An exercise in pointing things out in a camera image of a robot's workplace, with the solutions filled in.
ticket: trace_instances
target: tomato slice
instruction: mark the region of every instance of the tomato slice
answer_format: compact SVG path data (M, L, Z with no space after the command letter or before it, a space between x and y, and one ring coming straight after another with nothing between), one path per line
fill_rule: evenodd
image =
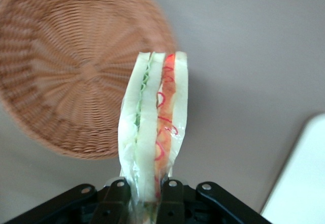
M160 90L157 97L162 101L157 105L157 139L155 153L155 195L160 197L160 181L167 173L172 135L178 134L173 126L175 84L175 54L169 55L163 65Z

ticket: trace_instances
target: metal bolt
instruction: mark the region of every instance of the metal bolt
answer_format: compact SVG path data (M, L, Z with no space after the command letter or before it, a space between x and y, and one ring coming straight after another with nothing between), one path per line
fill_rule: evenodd
M118 187L123 187L123 186L124 186L124 182L118 182L118 183L117 183L117 186L118 186Z
M83 188L82 190L81 190L81 193L82 194L87 194L87 193L89 193L91 191L91 187L85 187L85 188Z
M176 181L170 181L168 185L170 187L176 187L177 186L177 182Z
M203 188L204 190L211 190L211 189L212 189L212 187L211 187L210 185L208 185L208 184L203 184L203 185L202 185L202 188Z

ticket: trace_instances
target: plastic wrap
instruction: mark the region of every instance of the plastic wrap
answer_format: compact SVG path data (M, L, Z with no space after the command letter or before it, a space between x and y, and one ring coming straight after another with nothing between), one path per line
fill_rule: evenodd
M121 176L132 190L130 223L155 223L161 184L171 173L186 128L184 52L140 53L121 106Z

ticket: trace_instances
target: woven basket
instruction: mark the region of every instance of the woven basket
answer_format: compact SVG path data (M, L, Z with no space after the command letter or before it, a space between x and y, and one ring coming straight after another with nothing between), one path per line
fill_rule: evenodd
M120 105L139 51L175 51L152 0L0 2L2 102L61 154L118 154Z

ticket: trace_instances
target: white surface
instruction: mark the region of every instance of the white surface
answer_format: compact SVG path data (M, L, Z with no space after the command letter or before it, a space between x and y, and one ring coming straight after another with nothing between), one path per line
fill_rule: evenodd
M325 114L306 126L263 216L273 224L325 222Z
M217 182L260 211L303 122L325 111L325 0L156 1L188 55L174 175ZM0 222L119 171L118 159L56 155L0 111Z

